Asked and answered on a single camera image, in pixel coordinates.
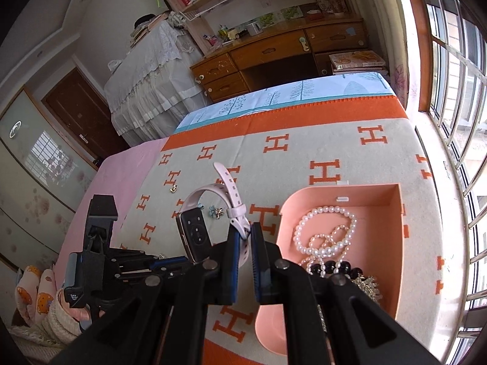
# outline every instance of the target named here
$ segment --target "pink watch strap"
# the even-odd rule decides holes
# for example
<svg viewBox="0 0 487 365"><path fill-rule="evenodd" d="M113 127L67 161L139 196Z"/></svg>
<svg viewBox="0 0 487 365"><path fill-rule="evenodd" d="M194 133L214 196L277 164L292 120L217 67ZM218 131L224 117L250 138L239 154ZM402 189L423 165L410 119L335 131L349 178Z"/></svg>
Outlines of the pink watch strap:
<svg viewBox="0 0 487 365"><path fill-rule="evenodd" d="M240 259L239 266L243 265L248 258L248 235L250 233L250 223L245 217L247 207L242 203L239 191L229 171L221 163L213 163L213 167L223 181L223 184L209 184L191 192L184 201L179 213L194 209L204 192L210 191L221 197L226 203L226 213L230 218L230 224L240 234Z"/></svg>

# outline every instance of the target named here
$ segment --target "pink tray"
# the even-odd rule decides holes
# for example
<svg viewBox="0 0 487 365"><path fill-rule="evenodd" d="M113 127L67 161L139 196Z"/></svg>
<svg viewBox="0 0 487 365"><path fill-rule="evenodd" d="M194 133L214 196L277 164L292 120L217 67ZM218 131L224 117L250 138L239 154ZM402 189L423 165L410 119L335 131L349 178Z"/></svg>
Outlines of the pink tray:
<svg viewBox="0 0 487 365"><path fill-rule="evenodd" d="M348 201L337 201L345 196ZM284 259L299 263L304 257L292 241L294 228L302 216L320 206L339 205L356 215L357 228L347 258L352 267L376 278L383 298L381 307L396 316L403 265L402 202L399 184L336 185L309 187L291 195L281 208L281 225L276 244ZM331 232L349 224L341 214L318 214L306 223L302 242L311 236ZM255 333L269 351L286 355L286 328L281 304L260 306Z"/></svg>

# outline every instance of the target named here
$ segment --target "pearl bracelet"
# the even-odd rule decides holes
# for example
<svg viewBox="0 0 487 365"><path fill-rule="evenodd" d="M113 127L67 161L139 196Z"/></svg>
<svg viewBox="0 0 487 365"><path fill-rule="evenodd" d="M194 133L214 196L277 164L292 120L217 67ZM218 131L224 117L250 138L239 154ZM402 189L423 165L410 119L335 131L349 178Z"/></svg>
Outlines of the pearl bracelet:
<svg viewBox="0 0 487 365"><path fill-rule="evenodd" d="M306 222L309 221L311 218L313 218L315 215L322 214L322 213L340 213L340 214L343 214L344 217L347 217L350 219L350 226L346 227L345 225L339 225L329 235L326 235L326 234L314 235L310 239L309 247L303 246L303 244L301 243L301 232L303 230L303 227L305 226ZM335 270L333 271L333 273L338 273L339 268L341 266L340 262L342 262L344 260L345 255L347 254L347 251L349 251L352 236L355 233L356 223L357 223L357 220L355 219L355 215L352 213L349 213L347 210L345 210L344 208L339 207L339 206L318 207L318 208L312 209L311 212L305 214L301 218L301 221L299 222L299 224L296 226L295 231L294 231L294 237L293 237L293 241L294 241L294 245L296 246L296 249L299 252L301 252L302 254L306 254L309 256L309 257L305 258L304 260L302 260L300 265L307 263L308 265L306 267L306 270L310 273L311 272L311 265L313 265L313 263L315 263L316 261L318 261L322 265L323 264L323 258L329 258L329 257L336 256L336 255L341 253L340 259L335 266ZM346 234L342 240L335 242L334 241L334 235L337 233L338 230L344 230L346 232ZM320 248L314 248L313 247L313 242L317 238L324 238L325 239L325 241L320 246Z"/></svg>

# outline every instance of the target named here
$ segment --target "door handle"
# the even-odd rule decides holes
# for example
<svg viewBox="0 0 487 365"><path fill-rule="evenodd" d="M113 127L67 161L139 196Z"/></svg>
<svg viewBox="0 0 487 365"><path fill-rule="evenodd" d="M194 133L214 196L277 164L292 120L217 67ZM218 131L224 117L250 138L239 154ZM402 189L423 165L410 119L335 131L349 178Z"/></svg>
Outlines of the door handle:
<svg viewBox="0 0 487 365"><path fill-rule="evenodd" d="M309 46L306 43L306 38L300 37L300 43L301 43L301 45L303 45L303 51L309 52Z"/></svg>
<svg viewBox="0 0 487 365"><path fill-rule="evenodd" d="M346 37L343 34L337 34L337 35L332 35L330 37L330 40L335 41L335 40L344 40Z"/></svg>
<svg viewBox="0 0 487 365"><path fill-rule="evenodd" d="M13 125L12 129L10 129L10 134L8 137L13 139L15 137L15 135L17 134L17 132L19 131L21 125L22 125L22 122L20 120L15 125Z"/></svg>

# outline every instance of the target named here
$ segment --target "watch face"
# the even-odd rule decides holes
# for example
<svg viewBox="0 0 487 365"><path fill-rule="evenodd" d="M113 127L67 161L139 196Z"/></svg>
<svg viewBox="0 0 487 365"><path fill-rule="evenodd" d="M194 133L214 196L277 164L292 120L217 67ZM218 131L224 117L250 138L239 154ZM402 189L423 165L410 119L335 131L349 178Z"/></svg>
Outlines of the watch face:
<svg viewBox="0 0 487 365"><path fill-rule="evenodd" d="M194 262L201 262L208 258L211 241L201 209L196 207L179 214L176 222L188 258Z"/></svg>
<svg viewBox="0 0 487 365"><path fill-rule="evenodd" d="M190 221L188 221L188 223L191 227L191 240L197 245L202 245L208 237L208 232L206 232L205 226L200 223L191 224Z"/></svg>

